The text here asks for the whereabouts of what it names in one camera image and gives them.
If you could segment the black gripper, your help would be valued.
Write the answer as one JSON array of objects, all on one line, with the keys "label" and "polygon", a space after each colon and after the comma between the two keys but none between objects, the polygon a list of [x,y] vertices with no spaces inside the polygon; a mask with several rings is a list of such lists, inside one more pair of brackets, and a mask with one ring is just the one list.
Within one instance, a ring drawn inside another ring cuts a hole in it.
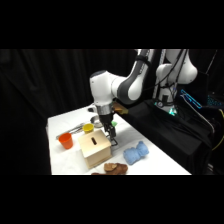
[{"label": "black gripper", "polygon": [[103,124],[104,129],[105,129],[105,135],[107,138],[110,138],[110,133],[111,132],[111,138],[116,137],[116,129],[112,125],[113,121],[113,114],[106,114],[106,115],[100,115],[100,122]]}]

